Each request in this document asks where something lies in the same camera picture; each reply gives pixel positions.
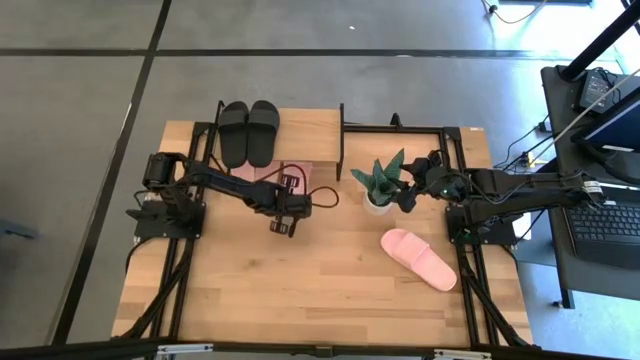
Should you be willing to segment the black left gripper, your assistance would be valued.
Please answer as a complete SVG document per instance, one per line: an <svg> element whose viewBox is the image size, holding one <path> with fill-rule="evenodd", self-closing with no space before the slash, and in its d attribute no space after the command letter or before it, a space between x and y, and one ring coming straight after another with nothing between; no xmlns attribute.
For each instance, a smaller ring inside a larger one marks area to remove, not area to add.
<svg viewBox="0 0 640 360"><path fill-rule="evenodd" d="M296 189L300 185L300 178L282 173L279 176L279 182L286 188ZM312 204L309 195L294 194L289 190L277 189L267 214L283 220L272 220L269 229L271 232L292 237L295 233L295 223L309 218L311 213Z"/></svg>

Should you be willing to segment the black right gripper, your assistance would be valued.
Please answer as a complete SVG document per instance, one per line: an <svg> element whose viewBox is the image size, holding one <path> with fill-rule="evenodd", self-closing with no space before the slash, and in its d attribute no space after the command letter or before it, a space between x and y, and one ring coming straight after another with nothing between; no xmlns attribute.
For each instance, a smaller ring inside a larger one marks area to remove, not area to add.
<svg viewBox="0 0 640 360"><path fill-rule="evenodd" d="M403 164L401 169L411 175L418 175L417 193L429 195L435 199L444 199L462 203L468 195L466 179L455 169L428 158L415 158L410 164ZM403 185L396 194L396 203L404 213L410 213L416 205L415 189Z"/></svg>

